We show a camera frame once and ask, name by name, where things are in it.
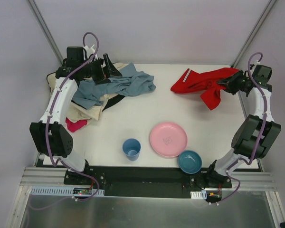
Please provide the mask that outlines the grey-blue cloth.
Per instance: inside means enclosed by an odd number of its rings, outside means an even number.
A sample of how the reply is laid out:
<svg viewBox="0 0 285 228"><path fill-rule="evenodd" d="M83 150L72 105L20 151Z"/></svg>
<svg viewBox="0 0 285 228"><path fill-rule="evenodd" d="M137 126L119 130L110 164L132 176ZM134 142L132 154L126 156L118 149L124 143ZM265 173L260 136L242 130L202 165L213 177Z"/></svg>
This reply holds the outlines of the grey-blue cloth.
<svg viewBox="0 0 285 228"><path fill-rule="evenodd" d="M133 63L129 63L120 70L122 77L109 78L109 83L96 84L92 80L80 82L72 102L90 109L93 106L101 106L104 95L118 94L123 96L139 96L153 92L156 85L153 83L154 76L143 71L137 71Z"/></svg>

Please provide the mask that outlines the black printed cloth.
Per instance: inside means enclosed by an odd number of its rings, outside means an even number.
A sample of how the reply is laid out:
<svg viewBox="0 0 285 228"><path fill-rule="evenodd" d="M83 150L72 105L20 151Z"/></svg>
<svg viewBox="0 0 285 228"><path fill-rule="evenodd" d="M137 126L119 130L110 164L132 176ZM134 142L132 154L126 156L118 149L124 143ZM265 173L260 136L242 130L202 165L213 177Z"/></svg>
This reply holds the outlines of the black printed cloth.
<svg viewBox="0 0 285 228"><path fill-rule="evenodd" d="M106 110L106 109L108 109L108 108L110 108L110 107L116 105L117 103L119 103L120 101L122 101L124 98L125 98L124 95L116 95L116 96L114 96L114 97L108 99L108 101L107 101L107 103L106 103L106 105L104 106L104 108L103 108L102 111L104 111L104 110Z"/></svg>

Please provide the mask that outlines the red cloth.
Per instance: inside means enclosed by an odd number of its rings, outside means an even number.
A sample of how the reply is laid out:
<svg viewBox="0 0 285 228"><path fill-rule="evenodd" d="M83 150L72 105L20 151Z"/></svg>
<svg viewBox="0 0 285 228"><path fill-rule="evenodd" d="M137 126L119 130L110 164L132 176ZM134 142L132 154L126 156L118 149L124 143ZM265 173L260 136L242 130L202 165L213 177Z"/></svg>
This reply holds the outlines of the red cloth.
<svg viewBox="0 0 285 228"><path fill-rule="evenodd" d="M226 89L224 85L217 82L233 76L239 70L224 67L218 70L197 73L187 69L179 80L171 87L171 91L176 94L190 94L202 91L200 95L208 109L215 109L221 102L220 91Z"/></svg>

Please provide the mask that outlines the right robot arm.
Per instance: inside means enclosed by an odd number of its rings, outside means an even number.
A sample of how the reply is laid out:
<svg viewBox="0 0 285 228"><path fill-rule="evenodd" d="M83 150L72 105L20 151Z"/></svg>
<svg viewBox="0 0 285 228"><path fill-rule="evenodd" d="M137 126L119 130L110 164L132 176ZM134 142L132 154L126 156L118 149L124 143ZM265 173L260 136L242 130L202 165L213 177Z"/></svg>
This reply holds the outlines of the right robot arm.
<svg viewBox="0 0 285 228"><path fill-rule="evenodd" d="M208 167L205 181L210 187L227 185L229 175L241 164L250 165L253 160L264 158L278 137L281 125L274 122L270 108L271 75L270 67L256 63L247 72L239 71L218 81L230 94L246 94L250 114L235 133L230 151Z"/></svg>

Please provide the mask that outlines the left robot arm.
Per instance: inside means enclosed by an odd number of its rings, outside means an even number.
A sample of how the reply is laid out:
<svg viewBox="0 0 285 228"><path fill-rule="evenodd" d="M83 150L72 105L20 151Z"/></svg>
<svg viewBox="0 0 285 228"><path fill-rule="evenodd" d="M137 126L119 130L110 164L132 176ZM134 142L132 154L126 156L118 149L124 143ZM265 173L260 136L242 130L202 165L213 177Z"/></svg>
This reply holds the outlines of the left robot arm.
<svg viewBox="0 0 285 228"><path fill-rule="evenodd" d="M107 53L98 58L97 51L85 47L67 47L67 57L56 71L53 94L46 111L29 131L37 151L50 158L52 165L61 162L70 171L84 172L86 161L73 148L73 138L66 128L66 117L78 85L86 78L96 84L108 83L122 74Z"/></svg>

